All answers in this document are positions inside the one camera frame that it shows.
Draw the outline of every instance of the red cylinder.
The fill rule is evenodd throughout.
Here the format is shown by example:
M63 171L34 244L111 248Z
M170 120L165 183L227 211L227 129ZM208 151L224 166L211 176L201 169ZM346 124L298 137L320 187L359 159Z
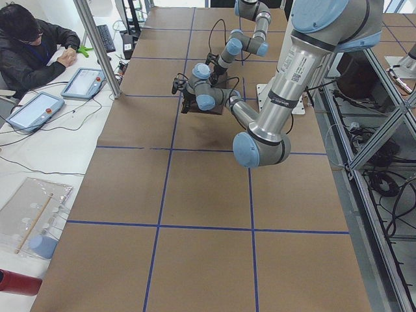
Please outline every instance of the red cylinder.
M0 291L5 293L34 296L38 293L41 284L40 278L0 269Z

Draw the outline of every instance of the tablet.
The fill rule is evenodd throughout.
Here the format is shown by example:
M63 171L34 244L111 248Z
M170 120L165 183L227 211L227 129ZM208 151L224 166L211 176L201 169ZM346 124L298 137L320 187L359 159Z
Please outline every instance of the tablet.
M32 132L41 128L64 103L59 97L40 92L22 108L13 112L6 121L18 130Z
M102 70L79 68L60 94L65 99L91 99L104 80Z

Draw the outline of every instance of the person's hand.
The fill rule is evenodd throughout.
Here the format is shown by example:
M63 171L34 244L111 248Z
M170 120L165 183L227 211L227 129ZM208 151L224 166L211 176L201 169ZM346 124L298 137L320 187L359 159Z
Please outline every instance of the person's hand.
M57 59L65 67L71 66L77 60L77 53L74 49L69 48L63 52L63 54Z

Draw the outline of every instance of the keyboard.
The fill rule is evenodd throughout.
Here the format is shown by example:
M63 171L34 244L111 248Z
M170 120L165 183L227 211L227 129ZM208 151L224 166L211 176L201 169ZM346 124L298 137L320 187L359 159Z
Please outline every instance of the keyboard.
M114 46L114 42L112 41L109 27L107 25L98 25L97 29L99 36L101 37L101 41L104 44L105 51L107 53L114 52L116 48Z

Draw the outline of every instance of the black hair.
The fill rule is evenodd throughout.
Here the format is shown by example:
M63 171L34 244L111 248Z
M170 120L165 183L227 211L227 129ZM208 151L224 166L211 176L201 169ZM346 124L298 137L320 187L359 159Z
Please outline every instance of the black hair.
M41 32L33 15L15 3L0 10L0 28L10 37L28 42L35 41Z

